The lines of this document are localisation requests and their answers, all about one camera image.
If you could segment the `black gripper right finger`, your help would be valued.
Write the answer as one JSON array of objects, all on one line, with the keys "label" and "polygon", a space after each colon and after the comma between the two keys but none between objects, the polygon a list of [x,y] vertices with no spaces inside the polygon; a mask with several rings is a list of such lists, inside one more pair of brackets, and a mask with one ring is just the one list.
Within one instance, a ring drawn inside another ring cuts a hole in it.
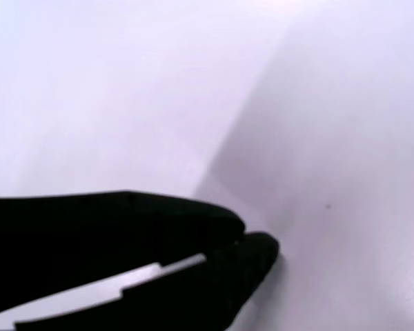
[{"label": "black gripper right finger", "polygon": [[133,288],[122,298],[18,330],[226,330],[279,256],[279,242],[253,232],[207,258]]}]

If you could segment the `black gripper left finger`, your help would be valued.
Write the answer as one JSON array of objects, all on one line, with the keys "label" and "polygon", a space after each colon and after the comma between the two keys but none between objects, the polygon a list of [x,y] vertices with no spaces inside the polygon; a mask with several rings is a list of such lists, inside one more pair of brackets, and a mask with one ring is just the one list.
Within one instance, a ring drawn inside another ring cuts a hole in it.
[{"label": "black gripper left finger", "polygon": [[[207,260],[245,235],[244,222],[229,209],[155,194],[0,199],[0,313],[147,265],[197,254]],[[121,284],[108,298],[46,318],[13,321],[10,329],[120,300],[138,285]]]}]

